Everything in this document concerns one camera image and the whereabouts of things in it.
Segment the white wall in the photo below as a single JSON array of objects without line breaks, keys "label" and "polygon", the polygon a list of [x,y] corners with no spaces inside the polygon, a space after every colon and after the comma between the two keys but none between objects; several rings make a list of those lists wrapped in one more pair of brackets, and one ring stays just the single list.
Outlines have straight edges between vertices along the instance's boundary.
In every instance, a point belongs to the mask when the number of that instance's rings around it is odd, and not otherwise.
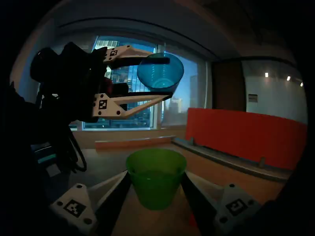
[{"label": "white wall", "polygon": [[[279,116],[304,124],[307,120],[306,97],[298,81],[287,81],[273,76],[255,76],[250,73],[249,62],[243,63],[246,83],[246,111],[272,116]],[[258,102],[249,102],[248,94],[257,94]]]}]

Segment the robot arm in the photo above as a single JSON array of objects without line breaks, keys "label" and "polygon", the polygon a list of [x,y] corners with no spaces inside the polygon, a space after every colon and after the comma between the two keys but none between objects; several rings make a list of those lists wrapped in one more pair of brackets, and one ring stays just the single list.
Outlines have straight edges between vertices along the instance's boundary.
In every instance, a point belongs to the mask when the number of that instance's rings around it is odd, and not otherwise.
[{"label": "robot arm", "polygon": [[[57,159],[65,167],[85,171],[85,158],[71,130],[71,121],[97,122],[106,119],[127,119],[128,117],[172,97],[172,92],[130,92],[126,83],[112,84],[104,77],[106,68],[139,65],[151,52],[134,49],[130,45],[107,47],[86,53],[74,43],[68,43],[57,55],[52,49],[44,48],[31,64],[31,77],[38,81],[40,90],[37,104],[41,110],[65,121],[57,132],[48,137],[56,150]],[[145,64],[168,64],[170,59],[146,58]],[[148,101],[128,110],[128,103]],[[79,153],[83,167],[77,165]]]}]

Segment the ceiling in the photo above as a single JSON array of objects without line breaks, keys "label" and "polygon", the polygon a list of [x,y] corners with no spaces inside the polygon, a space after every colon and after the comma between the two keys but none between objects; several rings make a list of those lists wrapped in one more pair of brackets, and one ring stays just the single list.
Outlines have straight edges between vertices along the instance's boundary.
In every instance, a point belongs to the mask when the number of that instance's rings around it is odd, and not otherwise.
[{"label": "ceiling", "polygon": [[251,0],[195,0],[218,17],[236,39],[286,47],[268,15]]}]

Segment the window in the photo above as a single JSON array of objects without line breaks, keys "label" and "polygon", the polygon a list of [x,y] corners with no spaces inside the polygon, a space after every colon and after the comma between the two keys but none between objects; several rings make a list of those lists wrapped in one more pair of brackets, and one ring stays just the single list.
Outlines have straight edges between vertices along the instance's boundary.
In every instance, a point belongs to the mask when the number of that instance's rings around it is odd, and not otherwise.
[{"label": "window", "polygon": [[[146,50],[153,53],[156,52],[156,45],[154,44],[122,37],[99,37],[95,44],[95,49],[102,47],[114,48],[123,45],[131,45],[137,49]],[[125,66],[115,70],[111,70],[109,67],[107,67],[105,77],[110,78],[114,84],[127,83],[129,92],[149,92],[149,90],[139,81],[137,77],[137,69],[138,66]],[[146,103],[146,101],[129,103],[127,109],[130,110],[138,105],[142,105],[143,103]],[[126,120],[107,120],[100,118],[96,123],[85,123],[84,129],[152,128],[153,116],[154,107],[149,107]]]},{"label": "window", "polygon": [[[59,39],[52,48],[60,54],[63,47],[68,42],[74,42],[86,52],[102,47],[114,48],[123,45],[131,45],[134,48],[146,50],[152,53],[167,52],[177,56],[184,65],[184,75],[181,79],[173,97],[169,100],[147,108],[126,120],[107,120],[99,118],[96,123],[80,123],[79,129],[102,130],[102,129],[151,129],[154,124],[161,122],[162,127],[174,125],[186,125],[187,110],[189,107],[204,107],[206,94],[206,63],[203,59],[177,49],[169,45],[157,45],[137,39],[95,36],[95,35],[68,35]],[[113,83],[127,83],[129,92],[149,92],[149,90],[139,81],[137,77],[138,66],[126,66],[115,70],[107,67],[105,77],[110,78]],[[144,102],[129,103],[127,109],[132,109]],[[72,129],[76,129],[78,121],[70,124]]]},{"label": "window", "polygon": [[206,98],[206,63],[187,52],[172,50],[167,53],[177,56],[184,65],[184,75],[173,94],[162,104],[162,127],[186,125],[190,107],[204,108]]}]

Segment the window sill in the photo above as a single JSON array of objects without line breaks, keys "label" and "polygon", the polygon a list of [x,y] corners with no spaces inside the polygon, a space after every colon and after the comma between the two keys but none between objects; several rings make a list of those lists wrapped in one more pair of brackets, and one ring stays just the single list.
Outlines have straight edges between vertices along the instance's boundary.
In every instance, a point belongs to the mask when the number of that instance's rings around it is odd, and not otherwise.
[{"label": "window sill", "polygon": [[89,129],[84,128],[82,131],[149,131],[149,130],[157,130],[155,128],[118,128],[118,129]]}]

